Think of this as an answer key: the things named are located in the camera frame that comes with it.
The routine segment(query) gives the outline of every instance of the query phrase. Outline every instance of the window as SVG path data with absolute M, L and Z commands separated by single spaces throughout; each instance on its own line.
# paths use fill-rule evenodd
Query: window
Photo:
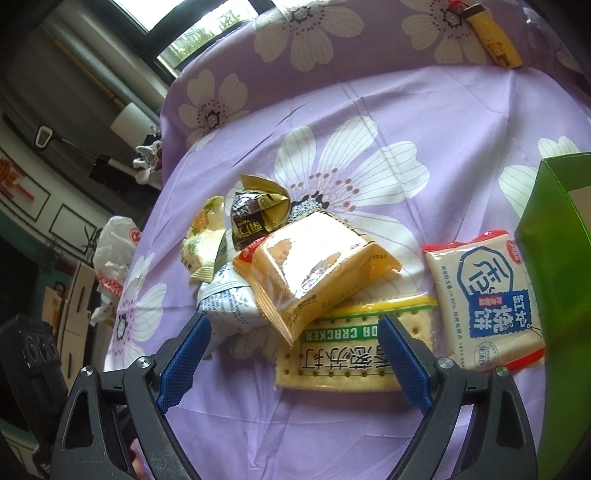
M 275 6 L 271 0 L 85 2 L 168 84 L 216 40 Z

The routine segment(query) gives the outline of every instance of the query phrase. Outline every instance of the red logo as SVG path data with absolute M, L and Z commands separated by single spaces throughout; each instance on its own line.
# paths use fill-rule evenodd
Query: red logo
M 507 240 L 507 251 L 509 252 L 509 256 L 517 265 L 521 265 L 523 260 L 521 259 L 521 255 L 519 254 L 519 250 L 517 250 L 517 245 L 513 240 Z
M 137 228 L 132 228 L 129 231 L 129 238 L 131 238 L 131 241 L 136 244 L 142 238 L 142 232 L 140 232 Z
M 259 247 L 259 245 L 265 241 L 265 238 L 267 237 L 262 236 L 260 238 L 257 238 L 253 243 L 248 245 L 248 247 L 243 248 L 238 258 L 243 262 L 252 263 L 252 256 L 254 255 L 254 252 Z

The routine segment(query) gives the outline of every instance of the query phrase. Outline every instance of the metal bolt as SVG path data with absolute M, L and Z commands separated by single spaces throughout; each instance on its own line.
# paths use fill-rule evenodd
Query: metal bolt
M 449 358 L 448 356 L 442 356 L 441 358 L 437 359 L 437 364 L 441 368 L 444 368 L 445 370 L 449 370 L 451 367 L 453 367 L 453 360 L 451 358 Z
M 149 356 L 141 356 L 135 361 L 135 366 L 138 368 L 148 368 L 152 365 L 152 359 Z
M 509 369 L 507 367 L 496 367 L 495 372 L 499 377 L 508 377 Z
M 80 369 L 80 375 L 83 377 L 89 377 L 95 372 L 95 369 L 92 368 L 90 365 L 86 365 Z

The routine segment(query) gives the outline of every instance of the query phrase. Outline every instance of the purple tablecloth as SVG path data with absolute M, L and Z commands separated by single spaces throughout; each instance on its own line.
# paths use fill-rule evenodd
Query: purple tablecloth
M 589 100 L 542 20 L 516 0 L 486 4 L 522 68 L 492 66 L 443 0 L 315 2 L 290 8 L 288 20 L 275 10 L 193 62 L 163 107 L 167 182 L 135 255 L 107 369 L 155 352 L 193 314 L 180 242 L 205 199 L 231 201 L 241 173 L 322 204 L 402 262 L 400 278 L 365 297 L 434 293 L 420 245 L 513 231 L 540 159 L 591 150 Z M 265 330 L 216 351 L 167 414 L 202 478 L 386 478 L 420 412 L 401 393 L 276 390 L 258 346 L 273 352 Z M 538 442 L 543 367 L 517 383 Z M 449 475 L 468 417 L 436 478 Z

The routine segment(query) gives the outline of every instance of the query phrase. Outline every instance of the black window frame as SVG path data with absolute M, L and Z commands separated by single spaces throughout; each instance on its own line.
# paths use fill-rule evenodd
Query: black window frame
M 247 0 L 257 14 L 275 7 L 272 0 Z M 175 75 L 158 60 L 158 56 L 179 36 L 197 23 L 204 15 L 216 9 L 226 0 L 183 0 L 162 18 L 152 30 L 146 30 L 135 18 L 112 0 L 83 0 L 114 34 L 121 38 L 166 84 L 171 85 Z M 238 22 L 191 53 L 176 68 L 182 70 L 217 40 L 244 25 Z

